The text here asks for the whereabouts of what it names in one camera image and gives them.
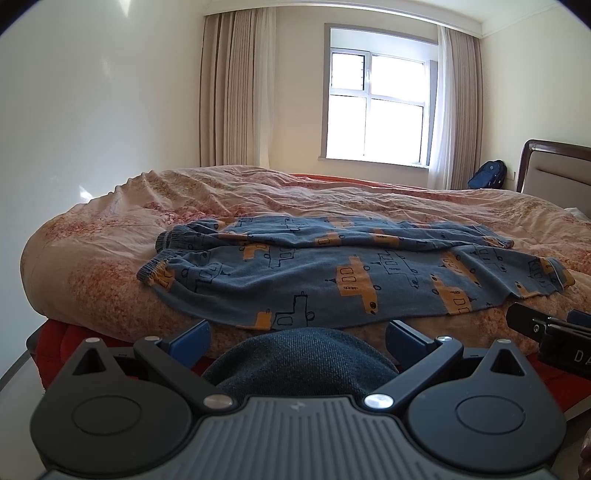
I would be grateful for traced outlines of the person's hand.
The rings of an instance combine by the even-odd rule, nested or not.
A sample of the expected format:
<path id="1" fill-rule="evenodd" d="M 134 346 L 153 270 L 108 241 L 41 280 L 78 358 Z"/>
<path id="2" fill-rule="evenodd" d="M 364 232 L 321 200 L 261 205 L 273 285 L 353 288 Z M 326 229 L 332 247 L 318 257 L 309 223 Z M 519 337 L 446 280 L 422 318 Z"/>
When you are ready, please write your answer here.
<path id="1" fill-rule="evenodd" d="M 583 440 L 580 458 L 578 478 L 580 480 L 591 480 L 591 429 L 587 431 Z"/>

